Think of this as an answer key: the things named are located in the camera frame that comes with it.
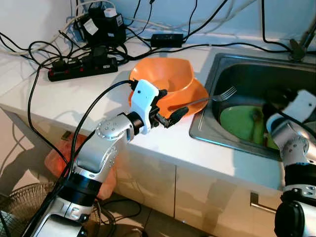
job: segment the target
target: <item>green plate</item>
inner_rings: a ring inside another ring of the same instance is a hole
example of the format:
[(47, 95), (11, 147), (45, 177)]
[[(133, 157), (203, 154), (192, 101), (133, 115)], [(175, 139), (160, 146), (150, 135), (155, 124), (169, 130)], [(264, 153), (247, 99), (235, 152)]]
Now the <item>green plate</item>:
[[(265, 125), (262, 108), (239, 105), (224, 109), (220, 115), (221, 126), (236, 137), (263, 145)], [(271, 136), (267, 136), (267, 146), (277, 149)]]

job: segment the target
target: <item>white cabinet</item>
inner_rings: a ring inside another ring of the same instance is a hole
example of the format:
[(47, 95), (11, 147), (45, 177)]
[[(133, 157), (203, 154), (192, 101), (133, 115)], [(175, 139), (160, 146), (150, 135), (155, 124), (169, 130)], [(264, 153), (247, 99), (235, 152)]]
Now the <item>white cabinet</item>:
[(116, 158), (115, 192), (166, 215), (174, 213), (175, 165), (127, 146)]
[[(274, 214), (250, 206), (250, 190), (177, 167), (175, 218), (218, 237), (274, 237)], [(277, 208), (275, 197), (260, 204)]]

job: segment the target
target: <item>stainless steel sink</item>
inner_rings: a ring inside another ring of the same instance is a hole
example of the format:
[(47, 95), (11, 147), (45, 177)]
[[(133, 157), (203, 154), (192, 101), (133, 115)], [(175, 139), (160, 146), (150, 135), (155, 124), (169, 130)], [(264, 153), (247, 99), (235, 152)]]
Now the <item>stainless steel sink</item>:
[(225, 108), (236, 105), (262, 106), (266, 91), (271, 89), (306, 89), (316, 95), (316, 65), (217, 54), (205, 88), (210, 95), (216, 95), (232, 85), (237, 89), (233, 97), (225, 102), (210, 101), (202, 112), (195, 115), (190, 135), (203, 141), (279, 160), (277, 150), (239, 139), (226, 131), (220, 125), (220, 114)]

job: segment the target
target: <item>black adapter box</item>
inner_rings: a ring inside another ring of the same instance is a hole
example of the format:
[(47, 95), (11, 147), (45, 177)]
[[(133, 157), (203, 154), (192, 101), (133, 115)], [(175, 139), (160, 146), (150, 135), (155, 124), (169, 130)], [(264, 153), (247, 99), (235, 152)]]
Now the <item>black adapter box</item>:
[(181, 48), (183, 34), (153, 34), (150, 43), (152, 47)]
[(121, 14), (105, 17), (102, 8), (91, 8), (79, 19), (78, 26), (83, 40), (90, 46), (107, 44), (118, 46), (126, 40), (125, 26)]

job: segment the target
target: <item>orange plastic bag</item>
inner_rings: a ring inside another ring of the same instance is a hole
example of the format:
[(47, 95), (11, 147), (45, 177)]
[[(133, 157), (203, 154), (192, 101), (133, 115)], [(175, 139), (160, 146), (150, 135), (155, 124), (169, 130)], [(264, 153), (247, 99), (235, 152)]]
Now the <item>orange plastic bag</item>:
[[(60, 140), (57, 144), (58, 150), (65, 156), (67, 161), (70, 160), (70, 150), (71, 150), (71, 142), (73, 139), (73, 134), (71, 134), (68, 137), (68, 140)], [(86, 136), (80, 135), (77, 137), (76, 142), (76, 149), (84, 142), (86, 139)], [(45, 158), (45, 166), (52, 172), (53, 175), (56, 177), (59, 177), (66, 167), (65, 162), (63, 159), (58, 155), (58, 153), (55, 150), (51, 150), (51, 152), (46, 156)], [(117, 184), (116, 178), (115, 178), (115, 170), (114, 167), (109, 172), (108, 177), (104, 181), (104, 183), (101, 185), (98, 198), (100, 199), (107, 199), (111, 196), (115, 186)]]

